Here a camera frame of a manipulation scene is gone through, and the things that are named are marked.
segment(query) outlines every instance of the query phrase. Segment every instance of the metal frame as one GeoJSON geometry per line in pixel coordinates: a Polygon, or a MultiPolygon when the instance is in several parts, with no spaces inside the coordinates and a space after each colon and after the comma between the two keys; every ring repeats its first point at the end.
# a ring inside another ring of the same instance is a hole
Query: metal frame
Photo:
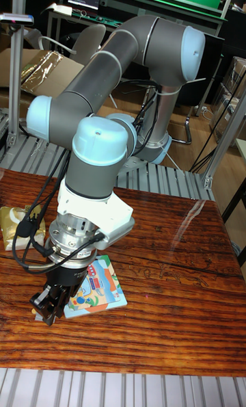
{"type": "MultiPolygon", "coordinates": [[[[13,0],[12,13],[25,14],[26,0],[13,0]]],[[[10,55],[10,103],[9,103],[9,134],[7,144],[14,145],[18,139],[18,121],[21,98],[21,66],[23,54],[24,27],[13,34],[11,38],[10,55]]]]}
{"type": "Polygon", "coordinates": [[[243,95],[236,106],[233,117],[231,118],[225,133],[223,134],[221,140],[219,141],[218,146],[215,149],[215,153],[208,164],[206,171],[201,175],[203,186],[206,189],[211,189],[213,175],[220,164],[223,156],[225,155],[231,141],[233,140],[238,128],[243,121],[243,117],[246,114],[246,89],[243,92],[243,95]]]}

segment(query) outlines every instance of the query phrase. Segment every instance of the cardboard box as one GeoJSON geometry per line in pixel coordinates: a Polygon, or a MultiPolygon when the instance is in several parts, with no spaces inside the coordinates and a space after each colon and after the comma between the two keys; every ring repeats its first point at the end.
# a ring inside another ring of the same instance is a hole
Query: cardboard box
{"type": "Polygon", "coordinates": [[[246,59],[233,57],[223,83],[234,97],[240,99],[246,87],[246,59]]]}
{"type": "Polygon", "coordinates": [[[8,24],[0,24],[0,53],[11,44],[11,37],[8,34],[8,24]]]}
{"type": "Polygon", "coordinates": [[[223,99],[223,96],[227,97],[229,95],[230,95],[230,92],[228,91],[228,89],[225,87],[225,85],[223,83],[220,83],[218,90],[210,105],[210,108],[214,114],[216,114],[218,112],[219,107],[221,106],[221,100],[223,99]]]}
{"type": "MultiPolygon", "coordinates": [[[[24,49],[22,67],[20,117],[24,118],[35,96],[58,97],[83,65],[53,51],[24,49]]],[[[9,85],[10,49],[6,49],[0,53],[0,107],[8,107],[9,85]]]]}
{"type": "MultiPolygon", "coordinates": [[[[218,92],[217,98],[215,99],[215,103],[213,104],[213,117],[210,121],[210,127],[213,129],[221,117],[221,120],[218,122],[217,126],[215,127],[214,135],[217,142],[221,139],[222,135],[224,134],[231,117],[234,114],[236,106],[239,102],[239,99],[235,97],[230,101],[232,94],[226,90],[226,87],[221,83],[220,90],[218,92]]],[[[236,138],[240,138],[242,140],[246,140],[246,116],[244,116],[243,121],[234,136],[230,147],[236,148],[236,138]]]]}

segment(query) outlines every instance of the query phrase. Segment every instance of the metal grating floor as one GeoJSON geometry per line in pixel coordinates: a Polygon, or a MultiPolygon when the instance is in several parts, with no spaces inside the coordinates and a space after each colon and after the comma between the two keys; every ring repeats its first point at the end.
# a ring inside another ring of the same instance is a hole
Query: metal grating floor
{"type": "MultiPolygon", "coordinates": [[[[0,166],[13,171],[48,176],[63,151],[62,147],[44,140],[20,135],[17,144],[2,156],[0,166]]],[[[116,186],[152,193],[169,194],[202,200],[214,200],[213,193],[204,189],[200,175],[175,168],[141,163],[138,168],[119,173],[116,186]]]]}
{"type": "Polygon", "coordinates": [[[245,407],[245,378],[0,369],[0,407],[245,407]]]}

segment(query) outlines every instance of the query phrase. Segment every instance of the light blue joint cap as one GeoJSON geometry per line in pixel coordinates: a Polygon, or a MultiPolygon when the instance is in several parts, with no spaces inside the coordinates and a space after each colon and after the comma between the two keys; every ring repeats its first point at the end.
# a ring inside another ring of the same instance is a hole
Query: light blue joint cap
{"type": "Polygon", "coordinates": [[[186,27],[181,46],[182,74],[186,81],[197,76],[205,47],[205,35],[190,26],[186,27]]]}
{"type": "Polygon", "coordinates": [[[129,127],[129,129],[131,130],[131,133],[133,134],[133,150],[131,152],[131,155],[133,154],[135,147],[137,145],[137,132],[135,127],[133,126],[133,122],[135,121],[135,119],[128,114],[110,114],[107,116],[107,118],[109,120],[121,120],[122,122],[124,122],[125,124],[127,124],[127,126],[129,127]]]}
{"type": "Polygon", "coordinates": [[[52,97],[40,95],[29,106],[27,112],[27,131],[49,142],[49,117],[52,97]]]}
{"type": "Polygon", "coordinates": [[[112,166],[126,156],[128,133],[107,118],[86,117],[72,140],[75,155],[92,166],[112,166]]]}

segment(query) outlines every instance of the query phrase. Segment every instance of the chair leg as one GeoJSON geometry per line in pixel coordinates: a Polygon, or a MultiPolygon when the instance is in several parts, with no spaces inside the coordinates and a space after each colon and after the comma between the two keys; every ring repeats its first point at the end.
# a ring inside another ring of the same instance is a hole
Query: chair leg
{"type": "Polygon", "coordinates": [[[176,138],[172,138],[173,141],[180,142],[181,144],[186,144],[186,145],[191,144],[191,132],[190,132],[190,129],[189,129],[189,121],[190,121],[190,117],[191,117],[191,113],[193,111],[193,108],[194,108],[194,106],[192,106],[190,108],[190,111],[189,111],[189,113],[188,113],[188,115],[186,117],[185,123],[184,123],[185,131],[186,131],[186,134],[187,134],[187,141],[177,140],[176,138]]]}

